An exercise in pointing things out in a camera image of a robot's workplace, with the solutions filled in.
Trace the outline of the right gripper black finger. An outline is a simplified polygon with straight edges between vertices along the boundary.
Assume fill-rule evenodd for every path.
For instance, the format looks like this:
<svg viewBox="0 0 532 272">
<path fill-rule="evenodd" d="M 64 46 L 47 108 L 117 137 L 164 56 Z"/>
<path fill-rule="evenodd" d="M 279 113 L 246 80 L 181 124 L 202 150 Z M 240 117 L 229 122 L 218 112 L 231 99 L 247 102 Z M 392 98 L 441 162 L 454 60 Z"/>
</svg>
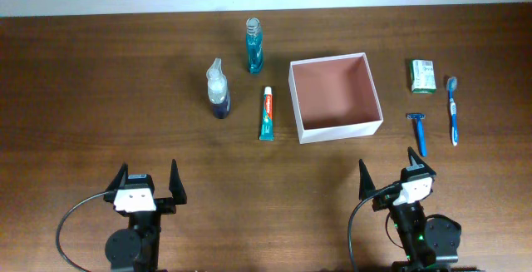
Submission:
<svg viewBox="0 0 532 272">
<path fill-rule="evenodd" d="M 433 170 L 416 154 L 411 146 L 407 148 L 407 154 L 410 161 L 410 165 L 406 168 L 408 171 L 433 172 Z"/>
<path fill-rule="evenodd" d="M 360 175 L 358 198 L 359 200 L 365 200 L 366 198 L 373 196 L 377 190 L 363 159 L 359 160 L 358 165 Z"/>
</svg>

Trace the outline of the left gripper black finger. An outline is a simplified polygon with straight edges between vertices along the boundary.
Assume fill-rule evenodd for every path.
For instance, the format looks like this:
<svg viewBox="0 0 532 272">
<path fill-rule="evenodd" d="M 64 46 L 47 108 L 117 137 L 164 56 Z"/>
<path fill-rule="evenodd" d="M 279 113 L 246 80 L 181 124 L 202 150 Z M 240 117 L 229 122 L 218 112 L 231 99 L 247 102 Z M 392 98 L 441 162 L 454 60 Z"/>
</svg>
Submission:
<svg viewBox="0 0 532 272">
<path fill-rule="evenodd" d="M 123 163 L 118 173 L 116 174 L 116 176 L 113 178 L 111 183 L 107 186 L 106 191 L 118 190 L 120 187 L 122 187 L 125 184 L 127 177 L 128 177 L 128 165 L 126 163 Z"/>
<path fill-rule="evenodd" d="M 171 162 L 169 191 L 176 205 L 185 205 L 187 203 L 187 195 L 180 179 L 176 159 Z"/>
</svg>

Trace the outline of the clear spray bottle purple liquid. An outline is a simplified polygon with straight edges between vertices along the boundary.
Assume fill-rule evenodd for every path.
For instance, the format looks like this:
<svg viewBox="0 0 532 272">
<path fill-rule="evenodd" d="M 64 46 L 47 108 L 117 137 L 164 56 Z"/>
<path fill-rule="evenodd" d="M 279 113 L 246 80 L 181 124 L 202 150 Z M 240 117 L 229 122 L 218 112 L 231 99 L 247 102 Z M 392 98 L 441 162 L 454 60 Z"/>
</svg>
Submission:
<svg viewBox="0 0 532 272">
<path fill-rule="evenodd" d="M 215 58 L 213 64 L 206 72 L 208 97 L 214 116 L 224 119 L 228 116 L 231 107 L 229 84 L 222 72 L 222 59 Z"/>
</svg>

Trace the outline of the blue disposable razor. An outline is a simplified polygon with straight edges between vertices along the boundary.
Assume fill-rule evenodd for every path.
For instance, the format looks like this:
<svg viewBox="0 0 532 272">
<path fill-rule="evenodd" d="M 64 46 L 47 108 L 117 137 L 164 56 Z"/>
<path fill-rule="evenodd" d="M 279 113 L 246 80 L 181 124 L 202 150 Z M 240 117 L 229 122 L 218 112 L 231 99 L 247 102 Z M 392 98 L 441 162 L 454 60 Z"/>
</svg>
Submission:
<svg viewBox="0 0 532 272">
<path fill-rule="evenodd" d="M 406 118 L 413 121 L 421 156 L 423 157 L 427 156 L 428 152 L 426 148 L 426 138 L 425 138 L 424 127 L 422 123 L 422 121 L 426 118 L 426 115 L 422 113 L 407 113 Z"/>
</svg>

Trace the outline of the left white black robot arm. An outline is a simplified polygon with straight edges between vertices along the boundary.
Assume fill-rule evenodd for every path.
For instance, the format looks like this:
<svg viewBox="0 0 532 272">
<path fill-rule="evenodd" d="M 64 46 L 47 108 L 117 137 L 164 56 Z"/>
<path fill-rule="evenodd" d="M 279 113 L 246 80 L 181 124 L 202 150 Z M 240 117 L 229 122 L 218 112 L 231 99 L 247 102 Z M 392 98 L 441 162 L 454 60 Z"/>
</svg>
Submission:
<svg viewBox="0 0 532 272">
<path fill-rule="evenodd" d="M 155 198 L 151 175 L 131 175 L 126 163 L 121 166 L 103 197 L 128 219 L 128 226 L 114 232 L 105 245 L 112 271 L 158 270 L 161 217 L 175 214 L 178 205 L 187 203 L 176 161 L 170 166 L 169 191 L 170 197 Z"/>
</svg>

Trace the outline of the teal mouthwash bottle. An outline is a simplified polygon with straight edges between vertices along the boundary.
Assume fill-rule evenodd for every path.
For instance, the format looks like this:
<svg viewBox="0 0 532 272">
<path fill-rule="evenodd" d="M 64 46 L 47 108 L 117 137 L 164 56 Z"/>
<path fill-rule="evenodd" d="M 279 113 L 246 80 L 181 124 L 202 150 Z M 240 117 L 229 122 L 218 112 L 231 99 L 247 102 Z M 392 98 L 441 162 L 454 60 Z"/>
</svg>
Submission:
<svg viewBox="0 0 532 272">
<path fill-rule="evenodd" d="M 263 30 L 256 17 L 251 17 L 246 22 L 246 49 L 249 72 L 259 74 L 264 65 Z"/>
</svg>

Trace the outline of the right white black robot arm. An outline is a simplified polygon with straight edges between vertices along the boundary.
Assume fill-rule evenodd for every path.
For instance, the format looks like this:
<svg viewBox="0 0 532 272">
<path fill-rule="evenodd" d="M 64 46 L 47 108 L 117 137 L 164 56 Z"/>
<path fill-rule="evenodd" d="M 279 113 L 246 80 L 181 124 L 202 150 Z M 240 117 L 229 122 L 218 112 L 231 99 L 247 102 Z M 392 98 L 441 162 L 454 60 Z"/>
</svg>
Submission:
<svg viewBox="0 0 532 272">
<path fill-rule="evenodd" d="M 363 161 L 359 161 L 358 207 L 372 202 L 372 209 L 388 210 L 399 235 L 405 261 L 392 264 L 392 271 L 449 271 L 458 261 L 461 225 L 440 214 L 426 215 L 421 205 L 432 193 L 436 172 L 412 148 L 407 149 L 410 165 L 400 179 L 377 189 Z"/>
</svg>

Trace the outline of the green white soap box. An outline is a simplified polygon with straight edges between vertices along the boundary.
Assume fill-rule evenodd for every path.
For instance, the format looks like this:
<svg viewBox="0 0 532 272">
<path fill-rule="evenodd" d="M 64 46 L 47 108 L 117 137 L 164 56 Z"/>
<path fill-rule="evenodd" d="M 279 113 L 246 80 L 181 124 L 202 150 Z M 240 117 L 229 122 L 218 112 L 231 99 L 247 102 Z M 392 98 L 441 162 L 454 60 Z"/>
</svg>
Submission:
<svg viewBox="0 0 532 272">
<path fill-rule="evenodd" d="M 415 59 L 410 63 L 411 92 L 432 94 L 436 91 L 433 61 Z"/>
</svg>

